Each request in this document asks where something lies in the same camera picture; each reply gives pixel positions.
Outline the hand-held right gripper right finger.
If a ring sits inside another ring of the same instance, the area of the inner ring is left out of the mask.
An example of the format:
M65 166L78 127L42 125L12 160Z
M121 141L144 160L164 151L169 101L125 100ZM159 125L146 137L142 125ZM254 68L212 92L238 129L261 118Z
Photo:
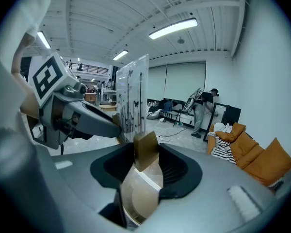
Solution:
M274 195L237 166L160 144L163 187L139 233L258 233L274 212Z

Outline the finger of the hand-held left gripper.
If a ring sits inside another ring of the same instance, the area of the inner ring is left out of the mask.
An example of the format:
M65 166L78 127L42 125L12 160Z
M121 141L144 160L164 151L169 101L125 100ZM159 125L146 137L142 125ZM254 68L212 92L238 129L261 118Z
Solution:
M97 107L96 105L89 103L87 101L83 101L83 104L87 110L93 112L94 114L96 114L102 118L105 118L106 120L109 120L109 121L113 120L112 117L109 116L108 114L106 114L105 112L103 112L103 110L100 107Z
M74 102L74 112L79 115L74 138L91 138L94 135L114 138L121 133L120 126L87 110L83 101Z

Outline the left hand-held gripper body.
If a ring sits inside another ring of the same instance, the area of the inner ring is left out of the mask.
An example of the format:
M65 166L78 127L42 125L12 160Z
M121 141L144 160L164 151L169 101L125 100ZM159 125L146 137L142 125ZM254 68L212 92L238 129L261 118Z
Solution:
M72 102L84 100L85 86L54 52L32 76L38 101L39 123L43 131L33 139L52 149L64 149L63 143L74 132L74 112L64 114Z

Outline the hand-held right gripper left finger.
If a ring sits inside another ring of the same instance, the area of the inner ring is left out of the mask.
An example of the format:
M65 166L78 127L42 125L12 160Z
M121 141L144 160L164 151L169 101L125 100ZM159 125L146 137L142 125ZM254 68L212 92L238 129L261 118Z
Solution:
M134 162L132 143L61 156L42 146L36 152L62 228L127 228L120 186Z

